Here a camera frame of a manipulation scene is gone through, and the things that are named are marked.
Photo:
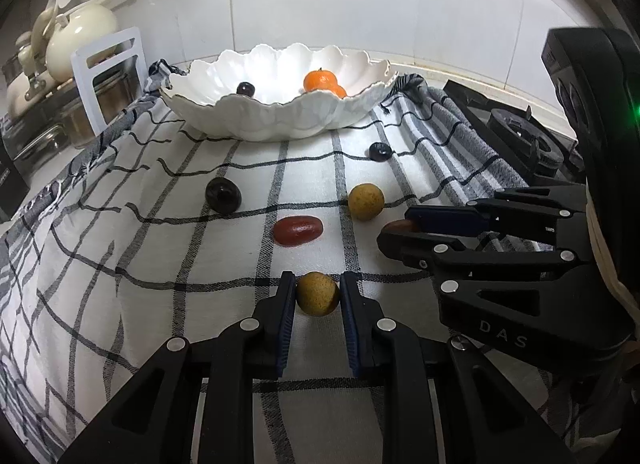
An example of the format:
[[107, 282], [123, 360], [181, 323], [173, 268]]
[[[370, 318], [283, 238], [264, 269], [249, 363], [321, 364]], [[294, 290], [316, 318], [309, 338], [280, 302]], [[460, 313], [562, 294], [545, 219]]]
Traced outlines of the red jujube date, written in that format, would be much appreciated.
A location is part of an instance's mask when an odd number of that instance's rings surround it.
[[273, 240], [283, 247], [295, 247], [318, 239], [322, 221], [314, 216], [290, 216], [278, 220], [272, 228]]
[[399, 219], [386, 223], [382, 228], [382, 233], [412, 232], [413, 223], [407, 219]]

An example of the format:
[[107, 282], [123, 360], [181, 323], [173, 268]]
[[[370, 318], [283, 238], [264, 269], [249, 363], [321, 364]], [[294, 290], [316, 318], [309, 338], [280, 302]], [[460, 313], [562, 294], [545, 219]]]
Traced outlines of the tan longan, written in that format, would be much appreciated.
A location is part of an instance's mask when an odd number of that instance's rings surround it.
[[350, 215], [354, 219], [370, 221], [382, 213], [385, 197], [376, 185], [361, 183], [352, 188], [347, 202]]
[[325, 317], [340, 301], [338, 287], [331, 276], [311, 272], [298, 280], [297, 305], [311, 317]]

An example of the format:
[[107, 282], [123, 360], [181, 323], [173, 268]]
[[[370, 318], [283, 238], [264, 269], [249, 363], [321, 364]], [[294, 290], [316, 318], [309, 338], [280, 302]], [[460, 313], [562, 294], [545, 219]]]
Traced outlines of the tan longan front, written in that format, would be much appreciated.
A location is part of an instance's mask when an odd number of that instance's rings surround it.
[[338, 287], [331, 276], [311, 272], [298, 280], [297, 305], [311, 317], [325, 317], [340, 301]]

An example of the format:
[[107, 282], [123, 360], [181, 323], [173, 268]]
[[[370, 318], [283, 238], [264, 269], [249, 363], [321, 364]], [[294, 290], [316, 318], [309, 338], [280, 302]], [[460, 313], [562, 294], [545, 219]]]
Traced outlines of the orange mandarin front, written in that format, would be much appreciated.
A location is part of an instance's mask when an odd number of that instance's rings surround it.
[[332, 84], [332, 86], [328, 86], [328, 90], [339, 98], [346, 98], [347, 96], [345, 89], [339, 84]]

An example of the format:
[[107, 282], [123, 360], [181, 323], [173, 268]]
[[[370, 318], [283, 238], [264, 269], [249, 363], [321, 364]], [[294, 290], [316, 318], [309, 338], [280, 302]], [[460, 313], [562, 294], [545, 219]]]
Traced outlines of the orange mandarin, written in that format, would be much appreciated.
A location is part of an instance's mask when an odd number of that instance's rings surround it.
[[319, 68], [308, 72], [304, 78], [303, 86], [306, 92], [332, 90], [334, 86], [337, 86], [337, 78], [333, 72]]
[[346, 98], [347, 96], [345, 89], [339, 84], [332, 84], [332, 86], [328, 86], [328, 90], [339, 98]]

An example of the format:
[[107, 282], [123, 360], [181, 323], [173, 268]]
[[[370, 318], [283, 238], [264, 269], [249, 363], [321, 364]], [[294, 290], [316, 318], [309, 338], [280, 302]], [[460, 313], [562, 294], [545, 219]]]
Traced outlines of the dark plum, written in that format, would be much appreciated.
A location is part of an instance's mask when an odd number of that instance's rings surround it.
[[248, 81], [242, 81], [236, 87], [236, 93], [253, 98], [255, 94], [255, 87]]
[[235, 213], [242, 204], [242, 193], [239, 187], [224, 177], [211, 179], [205, 189], [205, 199], [209, 208], [221, 216]]

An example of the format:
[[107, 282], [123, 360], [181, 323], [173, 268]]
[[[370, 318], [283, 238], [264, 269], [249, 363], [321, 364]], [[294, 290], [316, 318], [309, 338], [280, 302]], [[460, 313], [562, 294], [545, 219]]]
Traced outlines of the dark plum front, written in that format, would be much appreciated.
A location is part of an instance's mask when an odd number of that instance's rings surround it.
[[255, 87], [248, 81], [242, 81], [236, 87], [236, 93], [253, 98], [255, 94]]

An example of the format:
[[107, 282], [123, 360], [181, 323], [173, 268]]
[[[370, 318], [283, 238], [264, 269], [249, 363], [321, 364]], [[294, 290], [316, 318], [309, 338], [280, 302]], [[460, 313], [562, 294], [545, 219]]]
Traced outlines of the black gas stove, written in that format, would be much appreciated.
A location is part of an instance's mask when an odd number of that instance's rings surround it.
[[544, 127], [529, 107], [520, 109], [491, 100], [452, 80], [446, 82], [444, 91], [477, 134], [531, 187], [586, 181], [577, 142]]

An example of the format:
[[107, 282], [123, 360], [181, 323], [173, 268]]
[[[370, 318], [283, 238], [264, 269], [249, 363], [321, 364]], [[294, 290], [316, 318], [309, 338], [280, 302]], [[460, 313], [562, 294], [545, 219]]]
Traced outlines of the checkered white grey cloth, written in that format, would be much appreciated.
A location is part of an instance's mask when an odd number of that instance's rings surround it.
[[[369, 158], [374, 142], [394, 155]], [[232, 215], [207, 183], [242, 193]], [[348, 209], [372, 183], [385, 205]], [[141, 105], [67, 165], [1, 239], [1, 411], [39, 463], [57, 461], [172, 336], [199, 341], [248, 317], [280, 275], [352, 271], [359, 291], [416, 334], [444, 339], [431, 282], [376, 239], [413, 204], [461, 205], [523, 178], [454, 101], [417, 75], [352, 127], [306, 140], [212, 139], [165, 105]], [[274, 224], [314, 216], [323, 233], [283, 247]]]

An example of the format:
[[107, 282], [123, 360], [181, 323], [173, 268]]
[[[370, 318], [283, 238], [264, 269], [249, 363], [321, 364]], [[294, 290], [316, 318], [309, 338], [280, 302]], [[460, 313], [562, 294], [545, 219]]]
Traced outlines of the black knife block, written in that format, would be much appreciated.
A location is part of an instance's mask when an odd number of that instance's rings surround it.
[[29, 186], [18, 170], [17, 154], [20, 143], [17, 141], [17, 127], [8, 114], [1, 118], [1, 222], [9, 222], [22, 205]]

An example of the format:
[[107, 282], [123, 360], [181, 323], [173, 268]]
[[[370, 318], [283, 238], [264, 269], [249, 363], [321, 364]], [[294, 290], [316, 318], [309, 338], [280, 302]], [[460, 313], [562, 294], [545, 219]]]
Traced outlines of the white scalloped ceramic bowl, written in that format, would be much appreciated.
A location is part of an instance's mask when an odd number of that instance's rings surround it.
[[[308, 72], [326, 69], [346, 91], [306, 92]], [[213, 63], [194, 60], [189, 72], [171, 74], [160, 87], [165, 104], [209, 138], [250, 142], [311, 138], [357, 124], [390, 95], [398, 72], [388, 60], [364, 51], [343, 53], [338, 46], [311, 50], [303, 43], [284, 49], [258, 44], [246, 53], [222, 52]], [[248, 81], [253, 98], [236, 93]]]

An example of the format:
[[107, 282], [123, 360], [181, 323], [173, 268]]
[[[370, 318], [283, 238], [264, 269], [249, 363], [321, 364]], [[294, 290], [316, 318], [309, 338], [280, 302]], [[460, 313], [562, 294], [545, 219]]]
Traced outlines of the stainless steel pot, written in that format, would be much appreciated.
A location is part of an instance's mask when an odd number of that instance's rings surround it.
[[[107, 124], [134, 101], [137, 87], [137, 80], [131, 74], [127, 74], [123, 80], [99, 95]], [[73, 80], [61, 84], [24, 115], [12, 120], [17, 127], [16, 135], [20, 143], [20, 153], [42, 132], [54, 125], [62, 128], [66, 137], [70, 139], [70, 144], [76, 149], [87, 145], [95, 137]]]

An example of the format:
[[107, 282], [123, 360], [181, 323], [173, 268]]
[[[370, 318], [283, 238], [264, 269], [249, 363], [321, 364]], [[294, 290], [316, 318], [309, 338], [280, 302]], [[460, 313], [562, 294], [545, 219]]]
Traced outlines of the white rack stand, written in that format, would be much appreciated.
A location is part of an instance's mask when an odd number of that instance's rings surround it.
[[142, 95], [148, 78], [141, 32], [137, 27], [106, 34], [81, 46], [70, 54], [70, 64], [82, 107], [96, 137], [108, 127], [99, 95], [123, 80], [128, 67], [134, 68], [138, 80], [134, 98]]

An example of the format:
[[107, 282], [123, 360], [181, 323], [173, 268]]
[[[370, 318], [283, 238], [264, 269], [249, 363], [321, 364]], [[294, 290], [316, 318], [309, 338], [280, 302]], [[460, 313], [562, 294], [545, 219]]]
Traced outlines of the white small pot with lid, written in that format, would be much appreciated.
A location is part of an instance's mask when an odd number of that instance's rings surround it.
[[11, 119], [24, 115], [58, 85], [47, 70], [43, 52], [32, 46], [31, 31], [23, 32], [15, 44], [23, 72], [9, 83], [6, 90]]

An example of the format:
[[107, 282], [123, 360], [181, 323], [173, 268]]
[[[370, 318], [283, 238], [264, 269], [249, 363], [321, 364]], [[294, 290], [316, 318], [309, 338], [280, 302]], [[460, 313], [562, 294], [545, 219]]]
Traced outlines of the cream ceramic pot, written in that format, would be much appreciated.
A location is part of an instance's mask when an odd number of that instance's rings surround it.
[[46, 8], [32, 28], [32, 56], [58, 82], [73, 77], [70, 57], [93, 41], [118, 31], [117, 17], [107, 6], [111, 0], [88, 0], [60, 13]]

